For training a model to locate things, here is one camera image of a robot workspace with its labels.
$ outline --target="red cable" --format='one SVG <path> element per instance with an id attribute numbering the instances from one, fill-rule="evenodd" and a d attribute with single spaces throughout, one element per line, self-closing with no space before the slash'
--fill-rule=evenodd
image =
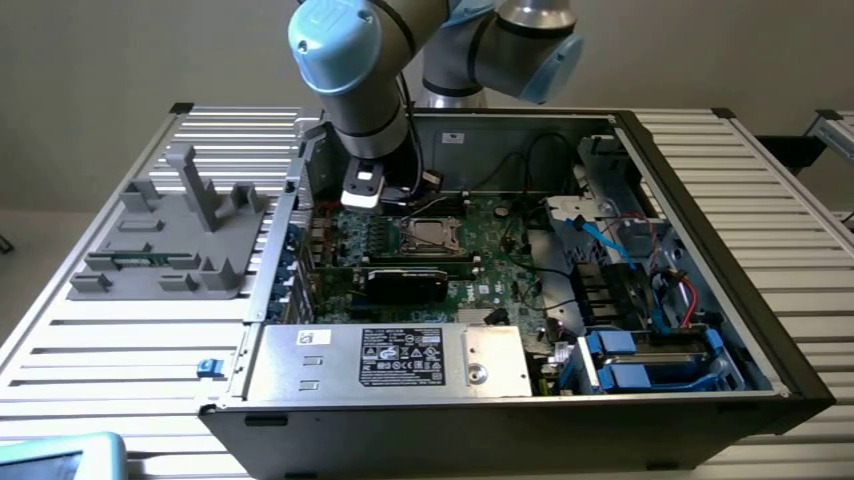
<path id="1" fill-rule="evenodd" d="M 650 229 L 650 237 L 653 238 L 653 254 L 650 255 L 650 265 L 648 266 L 648 271 L 652 272 L 656 269 L 656 261 L 658 260 L 656 258 L 656 253 L 658 251 L 658 236 L 656 235 L 656 227 L 653 226 L 653 222 L 650 222 L 649 217 L 638 212 L 624 213 L 620 217 L 617 217 L 617 220 L 613 220 L 612 223 L 606 225 L 605 230 L 610 230 L 621 220 L 626 220 L 628 218 L 637 218 L 640 220 L 644 220 L 646 222 L 648 228 Z"/>
<path id="2" fill-rule="evenodd" d="M 682 277 L 680 279 L 680 282 L 682 282 L 685 286 L 689 287 L 689 290 L 692 291 L 692 305 L 689 306 L 689 310 L 685 313 L 685 318 L 682 319 L 682 325 L 680 325 L 681 328 L 685 328 L 692 324 L 692 318 L 694 317 L 694 310 L 697 309 L 697 302 L 700 300 L 700 295 L 697 294 L 697 288 L 694 287 L 694 284 L 686 277 Z"/>

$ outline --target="sticker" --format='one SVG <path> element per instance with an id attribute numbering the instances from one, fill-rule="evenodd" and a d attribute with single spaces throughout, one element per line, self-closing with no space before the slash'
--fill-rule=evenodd
<path id="1" fill-rule="evenodd" d="M 465 133 L 444 133 L 442 143 L 456 143 L 458 145 L 462 145 L 464 143 L 466 143 L 466 134 Z"/>
<path id="2" fill-rule="evenodd" d="M 364 329 L 360 383 L 366 387 L 445 385 L 442 329 Z"/>
<path id="3" fill-rule="evenodd" d="M 329 345 L 333 343 L 333 330 L 301 330 L 297 332 L 297 345 Z"/>

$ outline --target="wire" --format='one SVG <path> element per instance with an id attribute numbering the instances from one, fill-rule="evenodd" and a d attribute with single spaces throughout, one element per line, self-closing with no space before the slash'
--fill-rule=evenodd
<path id="1" fill-rule="evenodd" d="M 416 197 L 418 189 L 422 186 L 422 178 L 425 176 L 425 152 L 422 150 L 422 138 L 418 134 L 418 130 L 416 129 L 416 120 L 413 119 L 413 97 L 410 96 L 410 86 L 406 83 L 406 77 L 404 76 L 404 73 L 398 75 L 398 80 L 401 82 L 398 85 L 398 89 L 401 90 L 401 95 L 404 97 L 404 108 L 406 112 L 408 123 L 410 125 L 410 132 L 413 133 L 413 141 L 416 142 L 416 158 L 418 160 L 418 176 L 416 177 L 416 184 L 413 185 L 409 196 L 409 198 L 412 199 L 413 197 Z"/>
<path id="2" fill-rule="evenodd" d="M 496 166 L 496 168 L 493 169 L 490 174 L 484 178 L 484 180 L 481 180 L 478 183 L 476 183 L 476 186 L 469 189 L 470 191 L 473 191 L 473 192 L 477 191 L 478 189 L 481 189 L 481 187 L 484 187 L 488 183 L 490 183 L 490 180 L 493 180 L 493 177 L 496 177 L 496 175 L 498 175 L 498 172 L 501 172 L 504 166 L 508 164 L 508 161 L 514 156 L 518 156 L 525 161 L 525 155 L 522 155 L 520 152 L 510 152 L 508 155 L 505 155 L 505 158 L 502 158 L 502 161 L 498 162 L 498 165 Z"/>
<path id="3" fill-rule="evenodd" d="M 534 149 L 537 148 L 537 145 L 540 144 L 540 142 L 548 138 L 554 138 L 560 140 L 564 145 L 564 148 L 566 150 L 566 155 L 570 157 L 570 174 L 568 176 L 568 178 L 572 179 L 570 192 L 574 192 L 577 190 L 576 177 L 574 177 L 576 156 L 573 154 L 576 153 L 578 155 L 578 152 L 574 151 L 573 146 L 570 145 L 570 142 L 564 137 L 564 135 L 561 135 L 558 132 L 545 132 L 545 133 L 541 133 L 529 144 L 528 152 L 525 155 L 525 183 L 524 183 L 524 189 L 522 189 L 524 194 L 529 193 L 529 189 L 532 187 L 532 183 L 534 180 L 532 175 L 532 158 L 534 158 Z"/>
<path id="4" fill-rule="evenodd" d="M 694 284 L 688 279 L 688 277 L 682 277 L 680 279 L 680 282 L 682 282 L 685 286 L 689 287 L 689 290 L 692 291 L 692 304 L 689 306 L 688 312 L 685 313 L 685 319 L 682 320 L 682 324 L 680 325 L 680 327 L 685 328 L 692 325 L 692 318 L 694 317 L 694 310 L 697 310 L 697 302 L 700 300 L 700 295 L 697 294 L 697 287 L 694 287 Z"/>
<path id="5" fill-rule="evenodd" d="M 525 290 L 525 292 L 522 292 L 522 295 L 520 295 L 520 300 L 522 305 L 525 305 L 530 310 L 534 310 L 536 312 L 548 312 L 549 310 L 554 310 L 558 307 L 562 307 L 570 303 L 576 303 L 578 302 L 578 300 L 576 298 L 570 298 L 569 300 L 565 300 L 564 302 L 552 305 L 549 307 L 536 307 L 534 305 L 529 304 L 529 302 L 526 301 L 526 298 L 529 296 L 529 292 L 532 291 L 532 288 L 534 288 L 534 285 L 530 285 L 529 288 Z"/>
<path id="6" fill-rule="evenodd" d="M 520 263 L 517 259 L 510 256 L 510 254 L 508 254 L 508 258 L 510 259 L 510 261 L 517 267 L 525 268 L 530 272 L 554 273 L 557 275 L 561 275 L 568 280 L 570 281 L 573 280 L 573 277 L 570 277 L 570 274 L 566 272 L 562 272 L 561 270 L 556 270 L 553 268 L 541 268 L 541 267 L 536 267 L 534 265 L 526 265 L 525 263 Z"/>
<path id="7" fill-rule="evenodd" d="M 525 215 L 522 216 L 522 226 L 525 227 L 525 222 L 529 221 L 529 218 L 532 218 L 532 215 L 534 214 L 534 212 L 544 210 L 546 208 L 546 205 L 538 205 L 537 207 L 534 207 L 532 210 L 529 210 Z M 513 221 L 508 222 L 508 228 L 505 228 L 505 233 L 502 235 L 502 239 L 508 237 L 508 234 L 510 233 L 510 228 L 513 227 Z"/>
<path id="8" fill-rule="evenodd" d="M 653 239 L 653 253 L 650 254 L 650 260 L 649 260 L 649 265 L 648 265 L 648 271 L 652 272 L 653 270 L 656 270 L 656 264 L 658 261 L 658 257 L 657 257 L 657 253 L 658 253 L 658 235 L 656 235 L 656 227 L 653 226 L 653 222 L 650 222 L 650 218 L 644 215 L 642 213 L 638 212 L 629 212 L 629 213 L 624 213 L 620 217 L 617 217 L 616 220 L 612 221 L 612 223 L 609 223 L 605 228 L 602 230 L 600 230 L 600 233 L 605 233 L 606 230 L 610 230 L 612 227 L 621 222 L 622 220 L 626 219 L 632 219 L 632 218 L 637 218 L 640 220 L 644 220 L 646 222 L 648 228 L 650 230 L 650 238 Z"/>
<path id="9" fill-rule="evenodd" d="M 437 247 L 442 247 L 442 248 L 445 248 L 446 250 L 449 250 L 449 251 L 452 251 L 452 252 L 460 252 L 460 249 L 458 249 L 458 248 L 449 247 L 448 245 L 444 245 L 444 244 L 437 243 L 437 242 L 432 242 L 430 240 L 425 240 L 424 238 L 417 237 L 417 236 L 416 236 L 416 235 L 413 235 L 410 232 L 405 232 L 404 230 L 401 230 L 401 235 L 405 235 L 405 236 L 408 236 L 408 237 L 410 237 L 410 238 L 413 238 L 413 239 L 418 240 L 420 242 L 425 242 L 425 243 L 428 243 L 428 244 L 430 244 L 430 245 L 436 245 Z"/>
<path id="10" fill-rule="evenodd" d="M 421 207 L 418 210 L 416 210 L 413 213 L 410 213 L 406 217 L 404 217 L 401 219 L 402 222 L 405 222 L 406 220 L 409 220 L 410 218 L 413 218 L 416 215 L 418 215 L 420 213 L 422 213 L 425 210 L 428 210 L 430 207 L 433 207 L 437 203 L 440 203 L 442 200 L 448 200 L 450 197 L 440 197 L 434 200 L 430 201 L 430 203 L 428 203 L 428 205 L 425 205 L 424 207 Z"/>

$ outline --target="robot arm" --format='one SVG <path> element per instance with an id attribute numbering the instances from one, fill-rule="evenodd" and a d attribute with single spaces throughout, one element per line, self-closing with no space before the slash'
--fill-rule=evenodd
<path id="1" fill-rule="evenodd" d="M 434 98 L 477 99 L 488 86 L 544 103 L 569 80 L 581 54 L 569 0 L 508 0 L 493 9 L 493 0 L 307 0 L 298 8 L 294 57 L 353 156 L 347 208 L 377 212 L 382 202 L 406 204 L 421 194 L 398 76 L 425 45 Z"/>

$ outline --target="power supply label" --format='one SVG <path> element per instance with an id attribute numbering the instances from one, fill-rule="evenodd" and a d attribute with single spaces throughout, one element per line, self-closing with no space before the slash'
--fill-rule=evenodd
<path id="1" fill-rule="evenodd" d="M 364 329 L 360 382 L 366 387 L 445 385 L 442 329 Z"/>

